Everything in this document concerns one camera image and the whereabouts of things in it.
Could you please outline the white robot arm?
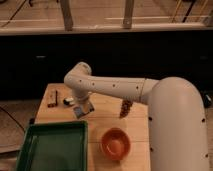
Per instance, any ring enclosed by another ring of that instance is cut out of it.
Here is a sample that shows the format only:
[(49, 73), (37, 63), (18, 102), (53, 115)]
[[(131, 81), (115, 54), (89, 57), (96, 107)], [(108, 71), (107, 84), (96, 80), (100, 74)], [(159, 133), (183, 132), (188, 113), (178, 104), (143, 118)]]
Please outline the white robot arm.
[(210, 171), (204, 103), (190, 81), (94, 76), (79, 62), (64, 84), (84, 113), (92, 93), (147, 105), (151, 171)]

